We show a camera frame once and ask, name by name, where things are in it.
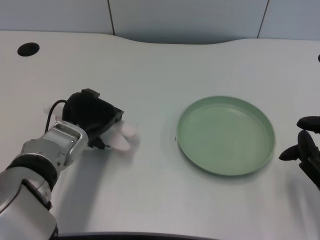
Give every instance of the silver robot arm segment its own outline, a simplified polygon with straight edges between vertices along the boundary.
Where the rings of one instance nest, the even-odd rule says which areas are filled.
[[[42,137],[24,143],[0,173],[1,240],[47,240],[58,235],[49,212],[51,192],[61,171],[79,157],[88,141],[80,127],[57,121]]]

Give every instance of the table surface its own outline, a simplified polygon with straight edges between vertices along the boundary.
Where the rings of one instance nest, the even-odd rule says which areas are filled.
[[[320,191],[280,153],[299,118],[320,115],[320,41],[244,39],[213,45],[135,42],[88,33],[0,31],[4,170],[40,137],[43,105],[91,88],[137,126],[134,151],[86,150],[52,193],[60,233],[156,232],[219,240],[320,238]],[[37,54],[21,57],[35,42]],[[176,142],[183,110],[207,96],[246,100],[270,119],[274,157],[242,177],[207,173]],[[320,138],[312,135],[316,143]]]

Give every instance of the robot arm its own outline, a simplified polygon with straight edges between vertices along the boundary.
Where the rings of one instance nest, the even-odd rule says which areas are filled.
[[[285,150],[279,159],[283,161],[300,159],[299,167],[320,190],[320,151],[307,132],[308,130],[316,134],[320,133],[320,117],[306,116],[301,118],[296,125],[303,129],[298,134],[298,144]]]
[[[24,143],[21,153],[0,173],[1,240],[51,240],[58,236],[56,219],[49,210],[61,171],[87,146],[104,149],[99,136],[123,114],[98,97],[90,89],[73,94],[64,105],[62,121],[42,137]]]

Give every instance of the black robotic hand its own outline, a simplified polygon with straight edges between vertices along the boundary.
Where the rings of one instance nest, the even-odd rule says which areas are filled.
[[[279,159],[283,161],[300,159],[299,167],[320,189],[320,152],[307,132],[308,130],[316,134],[320,133],[320,117],[306,116],[301,118],[296,125],[303,129],[298,134],[298,144],[285,150]]]

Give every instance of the gray wall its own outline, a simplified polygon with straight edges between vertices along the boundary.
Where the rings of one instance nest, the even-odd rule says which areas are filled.
[[[174,44],[257,37],[320,40],[320,0],[109,0],[109,4],[0,0],[0,30],[104,33]]]
[[[113,34],[107,0],[0,0],[0,30]]]
[[[260,38],[320,40],[320,0],[270,0]]]

